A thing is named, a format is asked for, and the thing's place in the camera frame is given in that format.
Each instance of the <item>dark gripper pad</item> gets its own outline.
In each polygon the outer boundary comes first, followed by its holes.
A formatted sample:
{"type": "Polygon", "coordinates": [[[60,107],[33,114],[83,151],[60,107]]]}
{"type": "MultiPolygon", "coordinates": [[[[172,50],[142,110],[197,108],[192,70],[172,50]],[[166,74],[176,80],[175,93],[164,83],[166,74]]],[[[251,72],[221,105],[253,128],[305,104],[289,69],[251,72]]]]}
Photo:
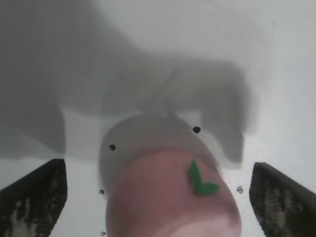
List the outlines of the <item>dark gripper pad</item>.
{"type": "Polygon", "coordinates": [[[254,165],[249,196],[267,237],[316,237],[316,195],[270,165],[254,165]]]}
{"type": "Polygon", "coordinates": [[[65,162],[53,159],[0,191],[0,237],[48,237],[66,200],[65,162]]]}

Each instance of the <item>white surface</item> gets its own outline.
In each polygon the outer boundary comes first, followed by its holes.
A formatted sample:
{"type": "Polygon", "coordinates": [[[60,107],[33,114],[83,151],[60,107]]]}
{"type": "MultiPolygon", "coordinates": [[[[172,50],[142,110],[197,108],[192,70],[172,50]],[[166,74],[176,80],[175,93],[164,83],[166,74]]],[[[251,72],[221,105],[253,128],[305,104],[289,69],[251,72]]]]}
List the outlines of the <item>white surface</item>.
{"type": "MultiPolygon", "coordinates": [[[[63,137],[55,104],[65,120],[69,197],[52,236],[98,236],[105,229],[100,145],[131,114],[178,114],[201,126],[198,137],[210,147],[204,115],[212,97],[203,89],[213,86],[208,78],[225,75],[240,73],[253,92],[241,167],[221,166],[240,208],[242,236],[264,236],[247,194],[254,162],[268,162],[315,192],[315,7],[312,0],[1,0],[0,88],[22,89],[12,98],[1,90],[3,126],[49,133],[54,148],[63,137]]],[[[234,115],[229,107],[221,112],[234,115]]],[[[225,132],[238,140],[236,129],[225,132]]],[[[0,188],[55,156],[40,139],[3,131],[0,188]]]]}

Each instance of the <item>white background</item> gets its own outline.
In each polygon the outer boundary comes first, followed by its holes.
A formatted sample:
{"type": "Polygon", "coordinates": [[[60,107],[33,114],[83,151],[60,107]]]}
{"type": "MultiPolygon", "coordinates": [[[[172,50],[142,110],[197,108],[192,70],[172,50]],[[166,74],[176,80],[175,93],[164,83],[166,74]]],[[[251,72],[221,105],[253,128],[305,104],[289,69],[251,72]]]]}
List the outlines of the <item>white background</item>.
{"type": "Polygon", "coordinates": [[[99,236],[108,142],[118,147],[110,158],[156,146],[198,153],[204,144],[236,198],[242,236],[264,236],[248,198],[254,162],[316,191],[315,8],[312,0],[1,0],[0,189],[65,157],[69,196],[52,236],[99,236]],[[132,115],[140,117],[108,134],[132,115]],[[170,132],[186,125],[182,138],[170,132]]]}

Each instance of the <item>black dot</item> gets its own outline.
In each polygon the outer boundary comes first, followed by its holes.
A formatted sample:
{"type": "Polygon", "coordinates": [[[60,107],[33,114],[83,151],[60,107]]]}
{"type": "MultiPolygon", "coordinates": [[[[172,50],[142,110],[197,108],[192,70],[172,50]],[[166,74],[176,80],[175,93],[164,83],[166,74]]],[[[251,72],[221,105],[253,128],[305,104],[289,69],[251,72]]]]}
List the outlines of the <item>black dot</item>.
{"type": "Polygon", "coordinates": [[[238,186],[238,187],[237,187],[237,192],[240,193],[240,194],[243,193],[243,188],[242,188],[242,186],[238,186]]]}
{"type": "Polygon", "coordinates": [[[111,151],[114,151],[117,148],[114,144],[111,144],[109,147],[111,151]]]}
{"type": "Polygon", "coordinates": [[[193,128],[193,132],[199,133],[199,132],[201,132],[201,128],[200,127],[194,127],[193,128]]]}

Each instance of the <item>green sticker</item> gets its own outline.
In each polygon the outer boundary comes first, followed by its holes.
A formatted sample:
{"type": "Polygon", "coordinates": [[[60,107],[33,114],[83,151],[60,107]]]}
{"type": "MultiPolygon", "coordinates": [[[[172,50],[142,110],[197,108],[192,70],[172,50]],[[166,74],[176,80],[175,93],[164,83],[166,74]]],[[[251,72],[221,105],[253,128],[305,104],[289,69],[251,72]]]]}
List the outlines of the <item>green sticker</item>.
{"type": "Polygon", "coordinates": [[[215,194],[220,189],[220,187],[217,184],[202,182],[201,174],[198,169],[198,164],[195,159],[191,163],[189,175],[193,185],[194,192],[197,195],[206,196],[215,194]]]}

